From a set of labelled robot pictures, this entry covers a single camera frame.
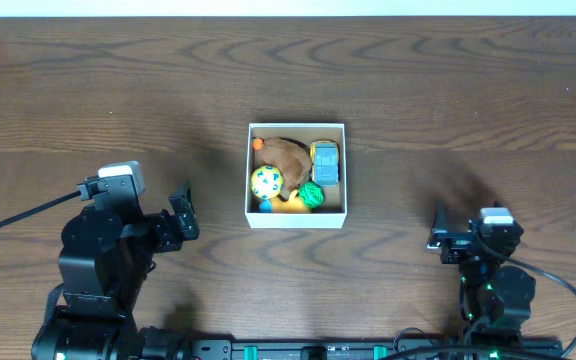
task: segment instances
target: toy car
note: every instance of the toy car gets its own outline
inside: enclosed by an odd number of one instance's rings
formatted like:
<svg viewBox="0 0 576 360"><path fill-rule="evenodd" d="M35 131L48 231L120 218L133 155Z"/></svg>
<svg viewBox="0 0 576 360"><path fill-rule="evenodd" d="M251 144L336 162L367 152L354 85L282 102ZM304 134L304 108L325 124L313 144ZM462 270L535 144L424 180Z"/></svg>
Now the toy car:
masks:
<svg viewBox="0 0 576 360"><path fill-rule="evenodd" d="M312 181L319 186L339 182L339 149L334 141L315 141L310 145Z"/></svg>

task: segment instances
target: ball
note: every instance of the ball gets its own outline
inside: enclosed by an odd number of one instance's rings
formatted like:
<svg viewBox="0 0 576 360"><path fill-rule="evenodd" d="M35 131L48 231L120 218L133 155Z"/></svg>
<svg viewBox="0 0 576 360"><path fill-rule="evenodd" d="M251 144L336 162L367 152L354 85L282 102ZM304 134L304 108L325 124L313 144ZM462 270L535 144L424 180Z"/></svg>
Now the ball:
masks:
<svg viewBox="0 0 576 360"><path fill-rule="evenodd" d="M250 177L250 189L260 199L270 199L279 195L284 188L281 171L272 165L264 165L253 171Z"/></svg>

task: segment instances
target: white box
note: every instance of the white box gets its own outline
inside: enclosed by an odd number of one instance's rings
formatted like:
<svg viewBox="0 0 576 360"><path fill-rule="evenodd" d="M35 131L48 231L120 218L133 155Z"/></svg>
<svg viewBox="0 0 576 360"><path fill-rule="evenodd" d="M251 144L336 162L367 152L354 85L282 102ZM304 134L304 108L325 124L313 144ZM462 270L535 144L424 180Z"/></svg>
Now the white box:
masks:
<svg viewBox="0 0 576 360"><path fill-rule="evenodd" d="M268 214L258 211L259 199L250 190L250 176L261 165L255 159L252 139L278 136L309 145L317 140L333 140L339 146L339 183L324 187L326 201L310 214ZM250 124L246 162L245 213L251 228L339 229L348 214L346 196L346 134L344 124Z"/></svg>

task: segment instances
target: wood grain tabletop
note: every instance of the wood grain tabletop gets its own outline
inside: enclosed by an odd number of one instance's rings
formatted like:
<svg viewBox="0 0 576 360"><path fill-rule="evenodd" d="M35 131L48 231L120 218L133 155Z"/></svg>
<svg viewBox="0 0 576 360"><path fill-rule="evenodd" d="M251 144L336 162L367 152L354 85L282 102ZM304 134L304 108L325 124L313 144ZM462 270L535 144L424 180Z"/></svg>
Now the wood grain tabletop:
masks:
<svg viewBox="0 0 576 360"><path fill-rule="evenodd" d="M251 122L346 125L343 229L249 228ZM190 179L202 226L157 255L139 326L454 332L457 268L424 251L437 199L464 224L501 200L515 257L576 286L576 18L0 19L0 220L126 160L149 213ZM0 230L0 359L30 358L82 206ZM576 299L538 278L523 332L569 342Z"/></svg>

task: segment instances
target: brown plush toy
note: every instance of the brown plush toy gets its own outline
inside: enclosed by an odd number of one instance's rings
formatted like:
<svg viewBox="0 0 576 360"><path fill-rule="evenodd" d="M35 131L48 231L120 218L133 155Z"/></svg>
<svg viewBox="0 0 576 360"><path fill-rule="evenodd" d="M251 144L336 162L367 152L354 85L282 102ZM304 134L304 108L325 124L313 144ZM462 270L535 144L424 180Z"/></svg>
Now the brown plush toy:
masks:
<svg viewBox="0 0 576 360"><path fill-rule="evenodd" d="M308 180L312 160L301 146L278 137L265 141L256 138L253 148L261 165L273 165L279 168L284 177L286 190L293 191Z"/></svg>

